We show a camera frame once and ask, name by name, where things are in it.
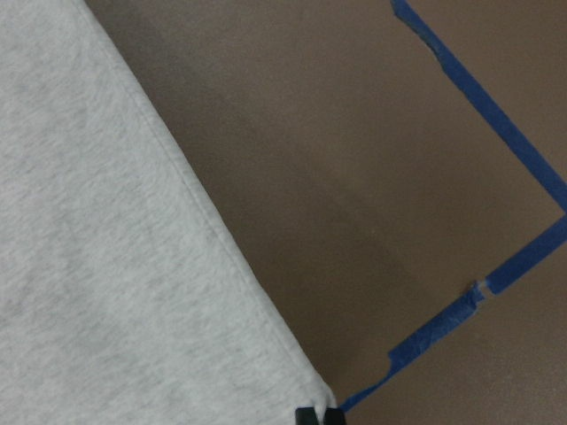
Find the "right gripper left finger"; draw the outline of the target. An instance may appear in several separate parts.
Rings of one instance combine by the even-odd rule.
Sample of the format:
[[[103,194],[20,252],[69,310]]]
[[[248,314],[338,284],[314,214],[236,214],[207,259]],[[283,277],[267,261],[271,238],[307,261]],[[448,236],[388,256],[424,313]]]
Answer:
[[[319,425],[318,417],[313,407],[299,407],[295,411],[296,425]]]

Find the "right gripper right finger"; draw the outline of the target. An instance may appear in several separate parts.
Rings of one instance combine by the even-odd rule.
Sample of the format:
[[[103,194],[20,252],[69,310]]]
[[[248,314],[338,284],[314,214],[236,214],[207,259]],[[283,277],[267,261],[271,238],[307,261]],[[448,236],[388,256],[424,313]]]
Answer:
[[[340,408],[328,407],[324,412],[323,425],[346,425],[345,413]]]

